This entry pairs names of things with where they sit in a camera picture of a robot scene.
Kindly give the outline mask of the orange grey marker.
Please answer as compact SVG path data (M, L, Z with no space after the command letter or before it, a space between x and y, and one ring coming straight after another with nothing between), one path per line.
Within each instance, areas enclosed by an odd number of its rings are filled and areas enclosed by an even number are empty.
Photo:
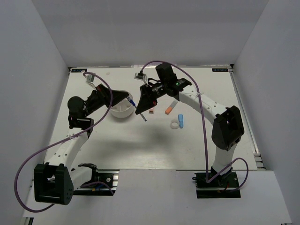
M168 107L167 109L165 110L165 114L166 115L169 115L170 112L174 109L174 107L178 104L178 101L177 100L174 100Z

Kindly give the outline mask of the white tape roll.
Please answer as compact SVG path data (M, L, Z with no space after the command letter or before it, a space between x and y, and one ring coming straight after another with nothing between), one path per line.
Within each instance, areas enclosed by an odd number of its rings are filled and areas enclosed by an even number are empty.
M171 120L170 128L171 129L178 129L180 127L180 122L176 119Z

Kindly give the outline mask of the light blue marker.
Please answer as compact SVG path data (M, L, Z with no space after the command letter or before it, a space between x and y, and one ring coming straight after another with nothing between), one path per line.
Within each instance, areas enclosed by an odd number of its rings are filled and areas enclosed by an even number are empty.
M183 128L184 127L184 118L182 114L178 115L178 121L179 121L179 127Z

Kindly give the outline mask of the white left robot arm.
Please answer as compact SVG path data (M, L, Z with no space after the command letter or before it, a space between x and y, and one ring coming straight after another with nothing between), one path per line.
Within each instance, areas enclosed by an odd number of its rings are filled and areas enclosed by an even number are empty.
M100 182L96 165L85 163L72 167L72 163L93 131L94 120L88 116L102 106L115 106L128 96L126 91L109 90L100 84L87 100L78 96L68 100L70 137L60 144L49 160L35 167L34 197L37 202L67 205L74 191L82 186L94 187Z

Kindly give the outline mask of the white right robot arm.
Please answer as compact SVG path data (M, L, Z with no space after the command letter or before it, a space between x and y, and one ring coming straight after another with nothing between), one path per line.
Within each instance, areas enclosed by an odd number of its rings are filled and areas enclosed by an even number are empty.
M211 168L206 168L206 182L217 187L224 186L233 169L233 154L237 143L244 135L241 113L238 107L226 107L202 94L194 78L178 78L173 71L174 64L159 61L155 67L159 80L156 83L146 82L140 87L140 99L136 107L137 115L158 104L158 98L168 95L175 98L201 114L204 142L207 142L205 121L213 128L211 139L216 146L215 159Z

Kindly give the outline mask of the white round divided container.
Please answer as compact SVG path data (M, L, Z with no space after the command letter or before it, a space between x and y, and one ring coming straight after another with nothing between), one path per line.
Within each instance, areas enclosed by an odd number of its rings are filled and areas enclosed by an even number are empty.
M123 119L129 117L134 112L135 107L130 103L128 98L132 98L132 95L130 93L128 93L128 97L126 97L110 109L110 113L112 116Z

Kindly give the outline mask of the left black corner label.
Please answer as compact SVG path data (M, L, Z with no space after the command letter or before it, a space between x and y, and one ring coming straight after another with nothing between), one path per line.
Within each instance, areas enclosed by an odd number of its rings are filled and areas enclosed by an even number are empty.
M87 69L83 69L83 68L73 68L73 69L71 69L71 73L84 73L86 71L87 71Z

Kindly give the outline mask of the black corner label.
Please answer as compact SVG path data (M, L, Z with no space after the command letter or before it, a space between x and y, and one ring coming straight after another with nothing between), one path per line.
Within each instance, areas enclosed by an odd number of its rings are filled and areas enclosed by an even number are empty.
M83 69L83 68L73 68L73 69L71 69L71 73L84 73L86 71L87 71L87 69Z
M213 68L212 72L229 72L227 68Z

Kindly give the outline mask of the right black corner label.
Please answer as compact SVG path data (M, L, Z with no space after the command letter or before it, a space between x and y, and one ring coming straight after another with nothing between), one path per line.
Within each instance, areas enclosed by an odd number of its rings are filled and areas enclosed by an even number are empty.
M212 72L229 72L227 68L213 68Z

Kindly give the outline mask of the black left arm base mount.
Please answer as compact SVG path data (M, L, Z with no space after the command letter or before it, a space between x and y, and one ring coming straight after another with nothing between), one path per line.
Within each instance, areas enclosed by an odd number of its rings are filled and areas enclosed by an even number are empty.
M119 171L98 169L95 164L80 164L70 173L74 192L79 196L113 196Z

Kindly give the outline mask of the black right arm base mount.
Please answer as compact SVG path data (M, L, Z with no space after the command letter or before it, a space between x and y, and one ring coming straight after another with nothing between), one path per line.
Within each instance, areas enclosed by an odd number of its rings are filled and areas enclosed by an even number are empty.
M225 198L241 198L239 190L239 181L236 172L232 172L225 178L224 181L218 182L214 179L212 182L205 181L204 172L199 172L194 175L192 180L196 186L197 199L225 199Z

